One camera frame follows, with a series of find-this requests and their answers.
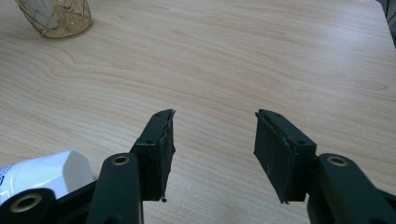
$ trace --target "light wood surface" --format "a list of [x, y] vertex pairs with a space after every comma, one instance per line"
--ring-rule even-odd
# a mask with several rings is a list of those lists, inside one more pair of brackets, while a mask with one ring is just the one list
[[376, 1], [89, 4], [91, 30], [53, 41], [0, 1], [0, 165], [75, 149], [98, 176], [174, 108], [168, 203], [144, 203], [147, 223], [307, 223], [253, 156], [264, 108], [396, 194], [396, 51]]

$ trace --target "white bottle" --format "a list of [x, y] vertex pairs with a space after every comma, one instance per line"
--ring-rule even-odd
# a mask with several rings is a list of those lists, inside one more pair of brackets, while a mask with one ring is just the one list
[[87, 158], [74, 150], [0, 167], [0, 204], [27, 189], [52, 189], [61, 198], [93, 181]]

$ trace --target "white plastic container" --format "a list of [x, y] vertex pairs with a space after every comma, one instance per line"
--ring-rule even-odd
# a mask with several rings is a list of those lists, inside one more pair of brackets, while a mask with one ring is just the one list
[[52, 189], [56, 198], [93, 181], [87, 158], [71, 150], [0, 167], [0, 204], [27, 189]]

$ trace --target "wooden table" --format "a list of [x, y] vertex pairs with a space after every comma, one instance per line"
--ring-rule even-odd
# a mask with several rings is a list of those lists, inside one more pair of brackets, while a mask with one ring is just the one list
[[77, 38], [38, 35], [0, 2], [0, 164], [75, 149], [95, 176], [174, 108], [168, 203], [147, 223], [307, 223], [253, 156], [254, 112], [396, 194], [396, 51], [374, 0], [90, 0]]

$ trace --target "wood grain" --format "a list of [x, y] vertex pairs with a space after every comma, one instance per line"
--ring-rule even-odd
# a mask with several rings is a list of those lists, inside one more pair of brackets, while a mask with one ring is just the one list
[[0, 2], [0, 165], [75, 149], [98, 176], [174, 108], [168, 203], [145, 203], [147, 223], [307, 223], [253, 156], [265, 108], [396, 194], [396, 54], [376, 1], [89, 4], [91, 30], [52, 41]]

